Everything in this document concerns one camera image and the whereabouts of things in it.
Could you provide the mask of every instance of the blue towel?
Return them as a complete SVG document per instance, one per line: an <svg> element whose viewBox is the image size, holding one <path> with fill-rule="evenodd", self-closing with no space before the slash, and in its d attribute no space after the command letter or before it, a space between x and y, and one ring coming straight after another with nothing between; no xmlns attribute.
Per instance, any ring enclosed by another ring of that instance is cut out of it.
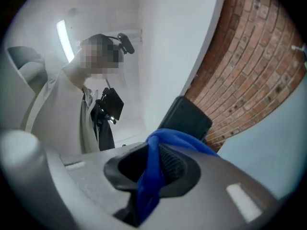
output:
<svg viewBox="0 0 307 230"><path fill-rule="evenodd" d="M165 185L159 164L159 143L166 143L190 150L219 157L216 152L200 140L186 133L159 129L153 132L146 140L149 145L147 166L138 180L137 212L139 222L142 223L159 203L159 191Z"/></svg>

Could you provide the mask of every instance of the white shirt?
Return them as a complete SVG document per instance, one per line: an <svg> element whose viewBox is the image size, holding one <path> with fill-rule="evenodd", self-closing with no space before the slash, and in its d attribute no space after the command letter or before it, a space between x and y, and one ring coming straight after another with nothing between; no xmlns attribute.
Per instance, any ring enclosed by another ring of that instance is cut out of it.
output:
<svg viewBox="0 0 307 230"><path fill-rule="evenodd" d="M98 142L93 140L95 136L90 120L90 111L94 107L92 99L98 93L91 98L91 92L87 90L85 95L86 101L83 101L83 91L73 85L61 70L35 118L31 133L60 155L99 151ZM81 106L84 102L87 119L85 123L81 123ZM85 142L84 138L90 140L91 147L88 147L89 142Z"/></svg>

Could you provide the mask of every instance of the hair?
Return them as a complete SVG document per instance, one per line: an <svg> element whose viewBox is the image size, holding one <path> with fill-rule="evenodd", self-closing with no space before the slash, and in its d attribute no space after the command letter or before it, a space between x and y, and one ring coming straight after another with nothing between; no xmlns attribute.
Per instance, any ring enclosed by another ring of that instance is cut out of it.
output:
<svg viewBox="0 0 307 230"><path fill-rule="evenodd" d="M103 54L112 56L113 62L123 62L123 53L121 52L120 47L118 45L115 45L113 41L106 35L96 34L80 43L81 47L86 45L105 46L102 47L102 49L106 50L105 52L103 52Z"/></svg>

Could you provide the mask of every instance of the black object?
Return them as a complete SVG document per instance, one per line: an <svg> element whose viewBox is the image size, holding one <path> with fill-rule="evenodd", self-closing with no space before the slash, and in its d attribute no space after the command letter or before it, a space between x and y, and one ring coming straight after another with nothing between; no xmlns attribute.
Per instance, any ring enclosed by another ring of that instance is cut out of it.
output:
<svg viewBox="0 0 307 230"><path fill-rule="evenodd" d="M211 119L201 109L186 97L179 96L174 100L158 129L174 129L204 140L211 126Z"/></svg>
<svg viewBox="0 0 307 230"><path fill-rule="evenodd" d="M96 104L110 117L111 120L119 120L124 103L116 93L114 88L105 88L101 99L96 100Z"/></svg>
<svg viewBox="0 0 307 230"><path fill-rule="evenodd" d="M179 197L192 189L201 177L199 165L190 157L159 144L160 166L166 186L159 193L160 198ZM104 167L104 174L118 190L131 192L126 208L114 216L130 225L138 226L136 218L137 181L146 169L148 144L137 146L130 153L111 158Z"/></svg>
<svg viewBox="0 0 307 230"><path fill-rule="evenodd" d="M105 151L112 148L115 148L114 139L110 124L106 120L101 120L101 123L98 122L99 128L99 150Z"/></svg>
<svg viewBox="0 0 307 230"><path fill-rule="evenodd" d="M114 148L114 140L109 126L108 120L116 124L119 120L121 111L123 110L124 103L113 88L105 88L100 100L96 100L95 107L91 111L92 121L94 122L94 132L97 139L96 127L99 129L99 137L107 138L105 141L100 142L99 148L103 150Z"/></svg>
<svg viewBox="0 0 307 230"><path fill-rule="evenodd" d="M124 54L129 53L132 55L135 52L134 47L132 46L129 38L125 34L119 33L117 37L113 36L107 36L107 37L120 41L121 43L119 44L119 48L122 49Z"/></svg>

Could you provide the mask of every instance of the ceiling light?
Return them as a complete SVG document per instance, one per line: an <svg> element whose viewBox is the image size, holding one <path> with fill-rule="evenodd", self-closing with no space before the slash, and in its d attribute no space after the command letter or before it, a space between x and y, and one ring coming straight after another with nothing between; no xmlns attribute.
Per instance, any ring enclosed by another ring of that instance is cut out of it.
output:
<svg viewBox="0 0 307 230"><path fill-rule="evenodd" d="M72 59L75 57L73 54L71 44L68 39L67 31L66 31L66 25L65 21L61 20L57 23L57 31L59 35L59 40L62 44L62 48L64 50L65 56L68 60L68 63L72 61Z"/></svg>

